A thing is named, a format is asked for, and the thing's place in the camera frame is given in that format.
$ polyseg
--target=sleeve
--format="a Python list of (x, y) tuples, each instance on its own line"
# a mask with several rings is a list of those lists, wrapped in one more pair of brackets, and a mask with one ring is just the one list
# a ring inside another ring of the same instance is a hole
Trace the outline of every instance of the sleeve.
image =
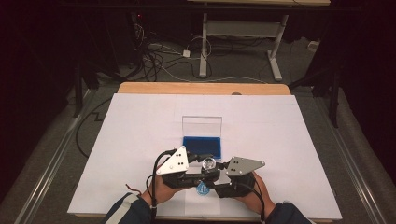
[(275, 209), (265, 220), (266, 224), (311, 224), (292, 203), (277, 203)]
[(102, 224), (150, 223), (149, 205), (139, 196), (127, 193), (108, 211)]

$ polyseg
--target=human hand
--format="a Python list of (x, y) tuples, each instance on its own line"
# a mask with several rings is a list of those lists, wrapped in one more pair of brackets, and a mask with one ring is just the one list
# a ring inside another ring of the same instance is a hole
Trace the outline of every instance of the human hand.
[[(142, 194), (143, 200), (145, 200), (148, 205), (152, 206), (152, 200), (150, 194), (152, 195), (152, 181), (145, 192)], [(155, 198), (157, 199), (157, 204), (164, 203), (171, 199), (177, 192), (183, 189), (171, 189), (163, 183), (163, 177), (161, 175), (155, 175)]]
[[(276, 205), (274, 204), (273, 201), (271, 201), (267, 187), (265, 186), (264, 181), (262, 181), (262, 178), (259, 175), (257, 175), (255, 172), (252, 173), (254, 175), (254, 178), (256, 179), (256, 184), (254, 185), (254, 189), (257, 192), (259, 192), (259, 194), (260, 193), (262, 194), (262, 199), (264, 200), (264, 216), (265, 218), (267, 218), (268, 215), (270, 215), (271, 212), (274, 210)], [(260, 199), (257, 197), (257, 195), (253, 192), (250, 192), (245, 197), (236, 197), (235, 199), (244, 203), (248, 209), (250, 209), (251, 211), (257, 214), (260, 214), (262, 212), (262, 203)]]

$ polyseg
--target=blue object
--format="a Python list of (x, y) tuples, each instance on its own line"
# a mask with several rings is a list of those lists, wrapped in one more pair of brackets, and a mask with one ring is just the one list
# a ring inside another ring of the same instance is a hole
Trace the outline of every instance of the blue object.
[(209, 193), (209, 191), (210, 191), (210, 188), (208, 188), (204, 182), (201, 182), (197, 186), (197, 192), (199, 195), (205, 196), (206, 194)]
[(219, 137), (183, 137), (183, 146), (194, 154), (212, 154), (214, 159), (221, 159), (221, 145)]

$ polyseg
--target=wooden table edge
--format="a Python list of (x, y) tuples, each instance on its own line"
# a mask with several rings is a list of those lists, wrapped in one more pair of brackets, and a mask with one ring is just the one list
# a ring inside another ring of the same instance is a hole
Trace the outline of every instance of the wooden table edge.
[(202, 95), (290, 95), (284, 84), (123, 82), (118, 93)]

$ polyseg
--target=white paper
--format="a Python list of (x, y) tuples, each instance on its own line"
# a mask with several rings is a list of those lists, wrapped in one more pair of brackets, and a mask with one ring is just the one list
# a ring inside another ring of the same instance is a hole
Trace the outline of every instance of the white paper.
[[(222, 117), (222, 161), (265, 161), (257, 173), (276, 203), (293, 202), (307, 217), (341, 218), (295, 97), (247, 95), (115, 94), (68, 213), (106, 214), (125, 184), (145, 190), (156, 158), (181, 146), (182, 116)], [(185, 204), (190, 197), (181, 191), (158, 214), (199, 216)], [(203, 216), (257, 217), (235, 200), (199, 197), (210, 204), (201, 205)]]

